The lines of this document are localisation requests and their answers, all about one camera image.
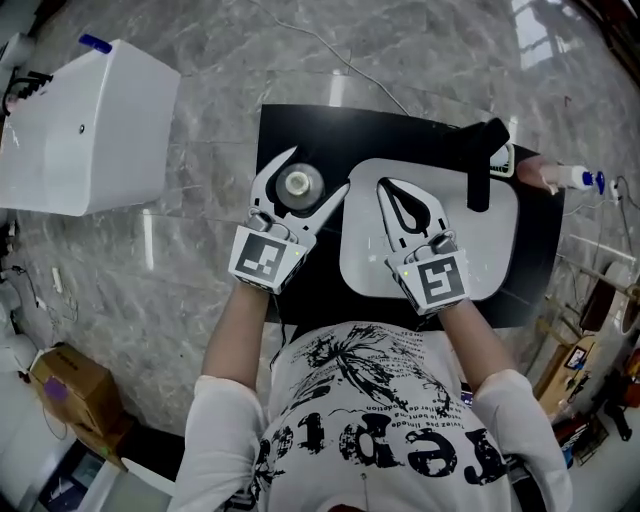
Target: wire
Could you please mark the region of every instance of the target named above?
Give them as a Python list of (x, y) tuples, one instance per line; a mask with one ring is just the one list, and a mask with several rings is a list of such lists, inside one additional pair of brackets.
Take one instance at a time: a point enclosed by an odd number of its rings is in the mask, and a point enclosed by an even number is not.
[(314, 32), (313, 30), (307, 30), (305, 28), (301, 28), (301, 27), (296, 27), (294, 25), (289, 25), (288, 23), (285, 23), (283, 21), (280, 21), (275, 14), (273, 14), (269, 9), (267, 9), (264, 5), (262, 5), (260, 2), (257, 2), (256, 0), (247, 0), (247, 2), (251, 2), (254, 5), (257, 5), (260, 9), (262, 9), (266, 14), (268, 14), (273, 21), (276, 22), (276, 24), (280, 25), (281, 27), (284, 28), (288, 28), (291, 30), (296, 30), (298, 32), (302, 32), (303, 34), (307, 34), (310, 36), (315, 37), (318, 41), (320, 41), (323, 45), (325, 45), (330, 51), (331, 53), (333, 53), (336, 57), (338, 57), (338, 59), (340, 59), (342, 61), (343, 64), (345, 64), (347, 67), (349, 67), (350, 69), (353, 69), (356, 73), (358, 73), (360, 76), (363, 76), (364, 78), (366, 78), (367, 80), (373, 82), (374, 84), (376, 84), (378, 87), (380, 87), (380, 89), (382, 89), (385, 94), (387, 96), (389, 96), (389, 98), (391, 98), (393, 100), (393, 102), (398, 105), (398, 107), (400, 107), (400, 110), (402, 110), (405, 114), (407, 114), (408, 116), (411, 116), (411, 114), (409, 114), (409, 111), (404, 108), (402, 106), (402, 104), (396, 99), (396, 97), (391, 94), (389, 92), (389, 90), (382, 85), (380, 82), (378, 82), (378, 80), (376, 80), (375, 78), (373, 78), (371, 75), (367, 75), (364, 71), (360, 71), (357, 67), (355, 67), (353, 64), (351, 64), (350, 62), (348, 62), (342, 55), (340, 55), (338, 53), (338, 51), (331, 46), (329, 43), (327, 43), (320, 35), (318, 35), (316, 32)]
[(600, 215), (600, 233), (598, 233), (598, 243), (596, 244), (596, 252), (593, 253), (593, 263), (591, 264), (591, 268), (593, 269), (596, 268), (596, 260), (598, 259), (598, 252), (600, 251), (600, 242), (602, 242), (603, 231), (604, 231), (604, 210), (602, 210), (602, 215)]
[(576, 299), (576, 308), (580, 307), (580, 299), (578, 298), (578, 279), (576, 279), (576, 274), (573, 271), (573, 267), (567, 263), (569, 270), (571, 271), (571, 277), (573, 278), (573, 297)]
[(367, 475), (362, 473), (360, 476), (362, 477), (362, 485), (364, 485), (364, 508), (369, 512), (371, 509), (369, 508), (369, 493), (367, 492)]
[(284, 332), (284, 322), (282, 321), (282, 315), (280, 314), (280, 306), (278, 305), (278, 297), (276, 295), (272, 295), (272, 297), (273, 297), (273, 305), (276, 307), (276, 312), (278, 313), (278, 320), (280, 320), (280, 331), (282, 333), (282, 345), (280, 345), (280, 348), (278, 349), (278, 351), (271, 358), (271, 362), (269, 363), (269, 369), (270, 370), (273, 369), (273, 364), (276, 362), (276, 359), (278, 359), (278, 356), (280, 355), (280, 352), (282, 352), (282, 349), (287, 344), (287, 335)]
[(633, 206), (636, 210), (640, 210), (640, 206), (638, 205), (638, 203), (636, 203), (632, 198), (631, 198), (631, 188), (629, 187), (629, 182), (627, 181), (627, 178), (625, 178), (624, 176), (620, 175), (616, 178), (616, 185), (618, 183), (620, 183), (621, 181), (624, 181), (624, 186), (627, 187), (627, 199), (629, 200), (629, 203), (631, 203), (631, 206)]
[(15, 272), (16, 275), (18, 276), (21, 276), (23, 274), (27, 276), (27, 279), (29, 280), (29, 287), (31, 289), (31, 294), (33, 295), (33, 301), (35, 302), (36, 308), (43, 309), (47, 313), (47, 316), (49, 317), (49, 321), (51, 322), (52, 332), (51, 332), (51, 342), (49, 344), (53, 345), (56, 335), (59, 334), (58, 328), (61, 325), (61, 321), (58, 318), (56, 318), (56, 316), (54, 315), (61, 316), (62, 318), (69, 320), (70, 322), (76, 323), (78, 321), (78, 301), (75, 300), (70, 294), (68, 294), (69, 295), (68, 297), (63, 296), (62, 298), (62, 302), (71, 312), (71, 316), (67, 316), (63, 313), (59, 313), (56, 309), (54, 309), (48, 304), (41, 305), (41, 301), (40, 299), (38, 299), (38, 295), (36, 294), (36, 290), (33, 285), (33, 280), (31, 279), (31, 275), (26, 270), (27, 265), (26, 263), (23, 263), (23, 265), (24, 267), (20, 267), (19, 265), (13, 265), (11, 268), (8, 268), (7, 270)]
[(631, 233), (629, 232), (629, 225), (627, 224), (627, 215), (624, 213), (624, 201), (621, 199), (620, 213), (622, 214), (622, 224), (624, 225), (624, 232), (627, 235), (627, 244), (629, 245), (629, 254), (633, 257), (633, 249), (631, 247)]
[(282, 315), (280, 314), (280, 306), (278, 305), (278, 297), (273, 296), (273, 304), (276, 307), (276, 312), (278, 313), (278, 319), (280, 320), (280, 331), (282, 332), (282, 346), (284, 347), (287, 344), (287, 335), (284, 332), (284, 322), (282, 321)]
[(44, 416), (44, 422), (47, 424), (47, 428), (49, 429), (49, 432), (51, 432), (51, 435), (53, 435), (53, 437), (55, 437), (58, 441), (64, 441), (67, 438), (67, 434), (69, 433), (69, 426), (66, 423), (63, 423), (64, 435), (60, 437), (53, 431), (51, 425), (49, 424), (49, 420), (47, 419), (47, 411), (44, 408), (44, 404), (42, 404), (42, 415)]
[(7, 107), (7, 97), (9, 96), (9, 93), (11, 92), (11, 89), (13, 88), (14, 85), (16, 84), (40, 84), (40, 80), (36, 79), (36, 78), (13, 78), (10, 82), (9, 85), (7, 85), (7, 88), (4, 91), (4, 94), (2, 95), (2, 112), (4, 113), (4, 115), (6, 117), (9, 117), (11, 115), (11, 112), (9, 111), (9, 107)]
[(569, 215), (573, 215), (574, 213), (576, 213), (578, 210), (581, 210), (582, 208), (590, 208), (592, 210), (595, 210), (597, 208), (600, 208), (603, 204), (605, 203), (614, 203), (615, 201), (613, 199), (603, 199), (602, 201), (600, 201), (597, 204), (594, 204), (593, 206), (590, 204), (581, 204), (580, 206), (578, 206), (577, 208), (574, 208), (573, 210), (571, 210), (569, 213), (565, 213), (562, 216), (563, 217), (568, 217)]

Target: marble floor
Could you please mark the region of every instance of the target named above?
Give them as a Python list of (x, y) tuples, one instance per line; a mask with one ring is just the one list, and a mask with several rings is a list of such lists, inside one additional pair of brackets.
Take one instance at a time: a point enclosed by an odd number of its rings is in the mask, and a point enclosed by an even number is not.
[[(640, 197), (640, 95), (571, 1), (261, 1), (283, 21), (317, 31), (411, 115), (457, 125), (498, 116), (516, 143), (610, 178), (624, 175)], [(154, 203), (82, 218), (19, 212), (11, 261), (29, 270), (50, 306), (36, 309), (28, 280), (15, 277), (24, 301), (19, 321), (38, 344), (68, 340), (110, 368), (132, 412), (182, 433), (232, 286), (226, 265), (255, 173), (261, 105), (400, 110), (315, 38), (275, 25), (248, 0), (69, 0), (41, 31), (29, 68), (50, 72), (74, 59), (86, 51), (76, 43), (83, 33), (127, 40), (182, 74), (166, 189)], [(569, 192), (566, 212), (598, 200)], [(640, 212), (628, 206), (626, 213), (635, 254)], [(602, 268), (613, 253), (571, 235), (630, 251), (612, 204), (567, 215), (558, 249)], [(63, 296), (54, 291), (52, 266), (60, 268)], [(575, 305), (589, 286), (583, 276), (576, 281), (574, 289), (558, 263), (549, 291)], [(500, 334), (526, 370), (539, 345), (531, 326)], [(262, 399), (277, 326), (265, 338)], [(622, 338), (603, 338), (605, 360)]]

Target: white t-shirt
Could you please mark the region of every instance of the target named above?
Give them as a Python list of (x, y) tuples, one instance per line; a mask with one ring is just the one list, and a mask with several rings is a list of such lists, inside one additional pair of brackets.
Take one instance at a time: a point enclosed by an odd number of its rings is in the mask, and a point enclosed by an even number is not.
[[(169, 510), (519, 510), (507, 456), (547, 510), (568, 510), (566, 465), (529, 382), (495, 374), (470, 408), (449, 347), (444, 333), (385, 324), (308, 333), (278, 356), (266, 417), (241, 384), (200, 377)], [(248, 502), (228, 501), (242, 490)]]

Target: graphic print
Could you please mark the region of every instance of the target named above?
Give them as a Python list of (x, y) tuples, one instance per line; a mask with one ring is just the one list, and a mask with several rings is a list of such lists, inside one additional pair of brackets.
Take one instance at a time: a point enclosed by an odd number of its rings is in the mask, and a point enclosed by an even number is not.
[[(250, 485), (254, 498), (264, 498), (277, 479), (286, 478), (295, 457), (330, 452), (336, 464), (390, 471), (403, 467), (419, 478), (456, 473), (462, 483), (474, 486), (503, 477), (506, 466), (487, 430), (467, 431), (467, 407), (426, 371), (423, 345), (418, 334), (370, 324), (338, 326), (305, 340), (289, 364), (306, 363), (309, 373), (291, 386), (289, 405), (260, 443)], [(401, 383), (405, 390), (408, 383), (430, 392), (407, 395), (418, 400), (411, 403), (402, 399)], [(327, 410), (332, 402), (325, 401), (333, 391), (350, 398)], [(353, 400), (354, 392), (360, 400)], [(473, 453), (477, 463), (462, 465), (461, 449)]]
[(458, 264), (453, 256), (427, 261), (418, 267), (427, 304), (440, 302), (464, 293)]
[(253, 233), (240, 253), (236, 271), (273, 282), (280, 268), (286, 245)]

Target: person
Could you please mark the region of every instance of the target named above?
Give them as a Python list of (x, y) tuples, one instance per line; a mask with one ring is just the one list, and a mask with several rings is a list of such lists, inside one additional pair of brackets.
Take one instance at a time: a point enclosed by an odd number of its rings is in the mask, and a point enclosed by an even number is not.
[(275, 360), (265, 416), (255, 388), (268, 301), (245, 284), (231, 294), (169, 510), (569, 509), (549, 421), (472, 302), (438, 313), (446, 335), (349, 322), (301, 336)]

